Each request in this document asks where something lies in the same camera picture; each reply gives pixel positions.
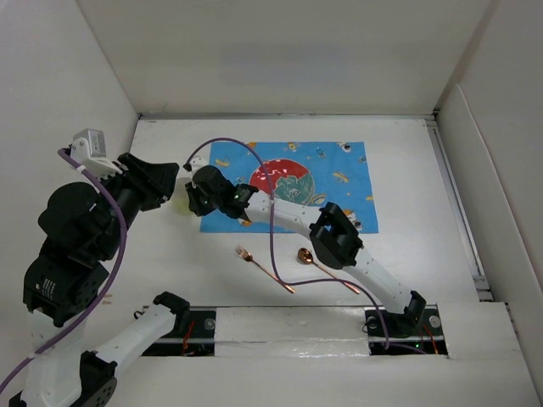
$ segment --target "fork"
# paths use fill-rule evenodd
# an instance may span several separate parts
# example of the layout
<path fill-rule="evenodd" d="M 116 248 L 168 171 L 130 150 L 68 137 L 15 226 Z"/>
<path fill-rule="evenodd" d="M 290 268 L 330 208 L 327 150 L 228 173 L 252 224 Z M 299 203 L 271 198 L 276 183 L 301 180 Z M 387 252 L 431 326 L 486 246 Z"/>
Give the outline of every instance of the fork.
<path fill-rule="evenodd" d="M 244 248 L 242 248 L 241 246 L 237 246 L 236 247 L 236 253 L 238 254 L 239 257 L 241 257 L 243 260 L 249 262 L 249 263 L 255 263 L 255 265 L 261 269 L 262 271 L 264 271 L 268 276 L 270 276 L 272 279 L 274 279 L 276 282 L 278 282 L 279 284 L 281 284 L 289 293 L 291 294 L 294 294 L 296 293 L 296 291 L 291 287 L 289 286 L 288 284 L 285 284 L 283 282 L 280 282 L 277 277 L 275 277 L 272 273 L 270 273 L 268 270 L 266 270 L 264 267 L 262 267 L 261 265 L 259 265 L 254 259 L 253 259 L 253 255 L 251 253 L 249 253 L 247 250 L 245 250 Z"/>

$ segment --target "blue cloth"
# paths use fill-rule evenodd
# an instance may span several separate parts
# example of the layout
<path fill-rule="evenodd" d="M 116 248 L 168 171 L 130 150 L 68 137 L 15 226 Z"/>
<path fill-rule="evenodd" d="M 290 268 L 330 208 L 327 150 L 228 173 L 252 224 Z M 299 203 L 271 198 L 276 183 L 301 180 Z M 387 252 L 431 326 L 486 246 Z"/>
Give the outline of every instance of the blue cloth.
<path fill-rule="evenodd" d="M 250 145 L 273 174 L 279 198 L 311 206 L 334 202 L 360 233 L 378 233 L 363 142 L 258 142 Z M 242 146 L 231 142 L 214 143 L 210 164 L 234 184 L 250 183 L 268 192 L 262 173 L 257 171 L 258 161 Z M 243 226 L 239 220 L 227 218 L 216 210 L 202 218 L 200 231 L 268 233 L 269 226 L 261 223 Z M 276 227 L 276 232 L 287 231 Z"/>

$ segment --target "white wall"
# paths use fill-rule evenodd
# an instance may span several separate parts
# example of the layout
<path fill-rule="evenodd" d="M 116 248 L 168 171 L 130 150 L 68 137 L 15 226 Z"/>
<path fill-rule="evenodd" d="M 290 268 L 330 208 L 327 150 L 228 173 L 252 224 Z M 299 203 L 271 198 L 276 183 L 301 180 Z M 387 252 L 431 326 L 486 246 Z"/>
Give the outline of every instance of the white wall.
<path fill-rule="evenodd" d="M 431 114 L 489 2 L 78 0 L 158 114 Z"/>
<path fill-rule="evenodd" d="M 438 117 L 495 297 L 543 395 L 543 3 L 501 0 Z"/>
<path fill-rule="evenodd" d="M 20 346 L 29 338 L 22 292 L 44 239 L 37 216 L 54 189 L 81 179 L 57 149 L 93 127 L 105 131 L 109 153 L 118 154 L 129 148 L 136 121 L 74 0 L 0 0 L 2 379 L 28 353 Z"/>

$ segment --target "copper utensil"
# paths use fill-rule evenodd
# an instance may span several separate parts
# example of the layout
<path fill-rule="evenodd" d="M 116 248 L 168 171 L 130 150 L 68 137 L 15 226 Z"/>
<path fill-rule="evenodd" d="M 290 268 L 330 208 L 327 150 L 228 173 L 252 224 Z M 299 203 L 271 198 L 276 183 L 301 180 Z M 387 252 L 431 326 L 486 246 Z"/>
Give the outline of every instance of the copper utensil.
<path fill-rule="evenodd" d="M 279 284 L 281 284 L 289 293 L 291 294 L 294 294 L 296 293 L 296 291 L 291 287 L 289 286 L 288 284 L 283 284 L 282 282 L 280 282 L 277 277 L 275 277 L 272 273 L 270 273 L 268 270 L 266 270 L 264 267 L 262 267 L 261 265 L 259 265 L 254 259 L 253 259 L 253 256 L 251 255 L 251 253 L 249 253 L 247 250 L 245 250 L 244 248 L 242 248 L 241 246 L 237 246 L 236 247 L 236 253 L 239 255 L 239 257 L 241 257 L 243 260 L 247 261 L 247 262 L 250 262 L 250 263 L 255 263 L 255 265 L 261 269 L 262 271 L 264 271 L 268 276 L 270 276 L 272 279 L 274 279 L 276 282 L 278 282 Z"/>
<path fill-rule="evenodd" d="M 301 248 L 300 250 L 298 250 L 298 259 L 305 265 L 314 265 L 315 267 L 318 267 L 332 278 L 338 280 L 338 278 L 331 271 L 328 271 L 318 263 L 315 263 L 315 259 L 313 259 L 313 254 L 307 248 Z M 348 282 L 341 283 L 349 288 L 349 290 L 351 290 L 353 293 L 360 294 L 360 290 L 354 286 L 351 286 Z"/>

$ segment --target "rose gold spoon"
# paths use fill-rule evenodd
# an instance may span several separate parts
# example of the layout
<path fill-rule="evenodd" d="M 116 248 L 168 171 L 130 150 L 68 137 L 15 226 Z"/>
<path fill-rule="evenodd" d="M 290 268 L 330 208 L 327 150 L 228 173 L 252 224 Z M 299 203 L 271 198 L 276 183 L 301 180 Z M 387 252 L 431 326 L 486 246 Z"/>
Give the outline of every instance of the rose gold spoon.
<path fill-rule="evenodd" d="M 318 263 L 315 263 L 315 260 L 313 259 L 313 254 L 308 249 L 301 248 L 300 250 L 298 250 L 298 259 L 305 265 L 314 265 L 315 267 L 318 267 L 319 269 L 324 271 L 326 274 L 328 274 L 332 278 L 335 278 L 336 280 L 338 280 L 338 278 L 334 274 L 332 274 L 332 272 L 326 270 L 324 267 L 320 266 Z M 360 294 L 360 290 L 356 287 L 351 286 L 348 282 L 342 282 L 342 284 L 346 286 L 347 288 L 349 288 L 349 290 L 351 290 L 353 293 Z"/>

